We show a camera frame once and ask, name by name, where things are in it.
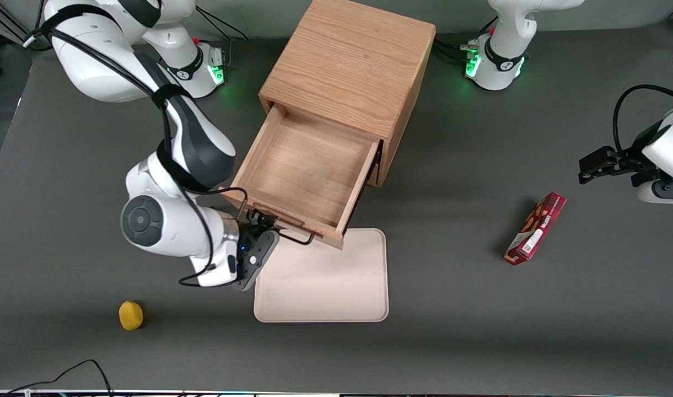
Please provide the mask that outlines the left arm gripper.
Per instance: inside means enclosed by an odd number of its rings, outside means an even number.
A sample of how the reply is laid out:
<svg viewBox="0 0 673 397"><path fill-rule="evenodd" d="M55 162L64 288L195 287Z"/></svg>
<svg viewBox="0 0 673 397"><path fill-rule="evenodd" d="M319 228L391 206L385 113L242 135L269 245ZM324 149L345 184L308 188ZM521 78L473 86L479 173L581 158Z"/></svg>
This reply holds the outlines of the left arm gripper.
<svg viewBox="0 0 673 397"><path fill-rule="evenodd" d="M655 181L668 183L670 181L669 175L643 154L643 149L659 138L662 132L666 131L666 127L660 125L660 122L656 122L649 126L625 149L621 148L620 133L616 127L615 146L621 160L618 163L617 153L611 146L596 149L579 160L579 184L587 184L594 179L603 178L603 176L615 176L617 163L621 170L633 174L631 176L633 187L640 187L643 183L654 183Z"/></svg>

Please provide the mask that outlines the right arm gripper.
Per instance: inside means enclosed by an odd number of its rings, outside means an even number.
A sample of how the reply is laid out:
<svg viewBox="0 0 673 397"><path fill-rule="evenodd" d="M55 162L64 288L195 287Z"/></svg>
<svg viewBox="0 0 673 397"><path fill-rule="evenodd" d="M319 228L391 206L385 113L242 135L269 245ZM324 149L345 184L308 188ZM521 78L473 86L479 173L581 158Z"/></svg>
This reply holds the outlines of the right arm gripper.
<svg viewBox="0 0 673 397"><path fill-rule="evenodd" d="M263 214L259 210L246 211L246 221L238 223L240 231L236 259L238 277L251 277L263 266L263 251L259 246L262 231L259 224L262 224L264 232L278 232L276 222L275 216Z"/></svg>

